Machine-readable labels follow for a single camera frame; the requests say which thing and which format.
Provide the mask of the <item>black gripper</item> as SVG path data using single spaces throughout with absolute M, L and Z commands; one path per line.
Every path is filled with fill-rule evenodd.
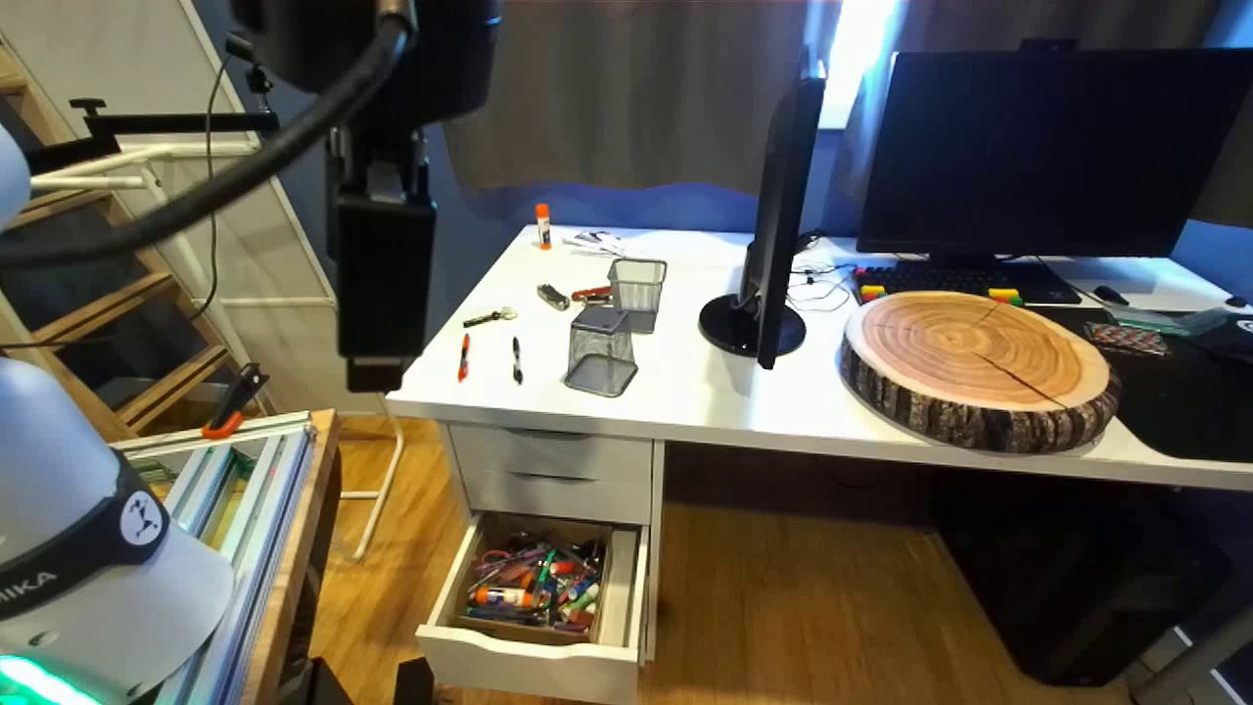
M 393 392 L 426 344 L 436 200 L 418 132 L 402 147 L 375 147 L 363 129 L 332 136 L 328 253 L 344 390 Z

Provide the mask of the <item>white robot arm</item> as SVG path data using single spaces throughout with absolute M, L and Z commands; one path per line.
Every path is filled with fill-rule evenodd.
M 332 434 L 284 414 L 141 459 L 173 486 L 51 374 L 0 360 L 4 705 L 349 705 L 311 655 Z

